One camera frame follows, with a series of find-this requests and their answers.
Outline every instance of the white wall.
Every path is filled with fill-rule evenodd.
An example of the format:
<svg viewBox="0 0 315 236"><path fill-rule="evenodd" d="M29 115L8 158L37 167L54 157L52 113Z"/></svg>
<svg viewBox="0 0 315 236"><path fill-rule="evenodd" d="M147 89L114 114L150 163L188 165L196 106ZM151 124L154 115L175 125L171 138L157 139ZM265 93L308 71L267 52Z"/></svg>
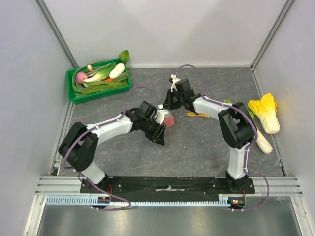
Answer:
<svg viewBox="0 0 315 236"><path fill-rule="evenodd" d="M45 0L79 65L250 65L285 0Z"/></svg>
<svg viewBox="0 0 315 236"><path fill-rule="evenodd" d="M65 55L32 0L0 7L0 235L25 227L65 113Z"/></svg>
<svg viewBox="0 0 315 236"><path fill-rule="evenodd" d="M263 93L278 102L276 135L284 166L297 176L315 220L315 2L297 0L257 67Z"/></svg>

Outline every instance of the pink sponge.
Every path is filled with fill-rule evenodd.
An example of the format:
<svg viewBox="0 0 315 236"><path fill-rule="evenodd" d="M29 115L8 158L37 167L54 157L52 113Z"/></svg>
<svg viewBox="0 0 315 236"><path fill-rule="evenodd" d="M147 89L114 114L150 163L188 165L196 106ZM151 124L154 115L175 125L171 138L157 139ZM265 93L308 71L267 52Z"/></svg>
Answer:
<svg viewBox="0 0 315 236"><path fill-rule="evenodd" d="M169 128L174 125L174 120L175 120L174 116L171 115L170 117L165 118L163 123L166 124L166 128Z"/></svg>

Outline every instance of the green basket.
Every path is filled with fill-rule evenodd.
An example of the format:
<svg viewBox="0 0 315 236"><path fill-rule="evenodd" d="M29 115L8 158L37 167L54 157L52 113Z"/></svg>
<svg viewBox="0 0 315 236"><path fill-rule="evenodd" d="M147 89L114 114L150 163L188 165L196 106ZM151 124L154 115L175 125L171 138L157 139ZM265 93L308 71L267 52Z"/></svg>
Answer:
<svg viewBox="0 0 315 236"><path fill-rule="evenodd" d="M94 64L92 64L92 66L102 66L102 65L106 65L106 64L109 64L109 63L112 63L112 62L116 62L117 64L121 63L120 59L117 58L117 59L114 59L114 60L107 60L107 61L102 61L102 62L99 62L99 63L94 63ZM86 96L82 96L82 97L75 97L77 92L74 91L73 88L72 88L72 76L73 76L73 74L75 73L75 71L77 69L78 68L75 68L75 69L72 69L72 70L68 70L65 73L65 78L66 78L66 81L67 81L67 89L68 89L68 100L70 102L74 102L74 104L88 102L88 101L92 101L92 100L95 100L95 99L99 99L101 97L107 97L107 96L115 95L115 94L118 94L118 93L127 92L131 88L130 76L128 75L128 77L127 77L128 85L126 85L126 86L122 86L122 87L119 87L119 88L113 88L113 89L109 89L109 90L102 91L102 92L95 92L95 93L92 93L92 94L89 94L89 95L86 95Z"/></svg>

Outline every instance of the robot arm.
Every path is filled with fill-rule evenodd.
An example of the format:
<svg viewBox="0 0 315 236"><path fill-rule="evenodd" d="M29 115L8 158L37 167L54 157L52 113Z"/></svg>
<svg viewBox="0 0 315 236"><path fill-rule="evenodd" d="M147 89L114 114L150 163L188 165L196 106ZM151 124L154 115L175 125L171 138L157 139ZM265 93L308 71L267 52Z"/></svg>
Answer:
<svg viewBox="0 0 315 236"><path fill-rule="evenodd" d="M118 115L110 120L86 126L81 122L77 122L70 128L58 152L61 156L65 157L70 146L81 134L96 127L95 130L89 132L81 140L81 143L76 144L67 162L93 183L99 184L102 180L106 180L108 176L93 161L97 145L117 135L130 133L135 130L142 130L149 140L164 145L164 131L166 125L163 124L163 121L167 113L168 111L157 110L153 105L144 101L139 108L126 111L121 119L118 119L121 117L121 115ZM102 123L111 120L117 120L117 122L101 126Z"/></svg>
<svg viewBox="0 0 315 236"><path fill-rule="evenodd" d="M246 178L243 170L245 147L254 139L254 132L248 122L233 109L208 102L200 94L194 94L188 80L180 80L172 75L170 81L173 84L167 92L164 107L173 110L184 106L186 110L207 114L218 120L224 140L230 146L230 162L226 177L231 180ZM250 118L243 103L237 102L233 106L242 110Z"/></svg>

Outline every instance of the gray floor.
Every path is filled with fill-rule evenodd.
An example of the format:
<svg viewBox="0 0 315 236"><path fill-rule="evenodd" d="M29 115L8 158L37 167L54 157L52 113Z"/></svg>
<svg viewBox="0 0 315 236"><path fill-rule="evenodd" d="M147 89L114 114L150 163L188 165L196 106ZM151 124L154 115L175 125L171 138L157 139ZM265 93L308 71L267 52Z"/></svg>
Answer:
<svg viewBox="0 0 315 236"><path fill-rule="evenodd" d="M202 68L207 82L205 94L215 100L258 100L258 92L249 68ZM132 69L132 85L153 88L163 103L170 89L172 68ZM201 92L201 79L191 68L178 77L189 79L195 93ZM126 93L78 104L71 124L77 121L91 124L110 119L124 108ZM140 88L130 95L128 108L138 107L143 100L157 105L151 92ZM186 117L183 108L172 111L175 126L165 131L165 146L147 140L142 131L114 137L98 146L94 160L110 176L223 176L228 167L228 145L223 140L219 123L212 118ZM258 128L260 122L255 118ZM265 134L272 144L270 135ZM282 176L275 151L265 155L257 144L251 148L248 160L250 173ZM76 175L60 170L60 175Z"/></svg>
<svg viewBox="0 0 315 236"><path fill-rule="evenodd" d="M246 198L248 207L260 198ZM290 197L259 210L219 206L141 206L97 212L89 206L45 206L38 236L301 236Z"/></svg>

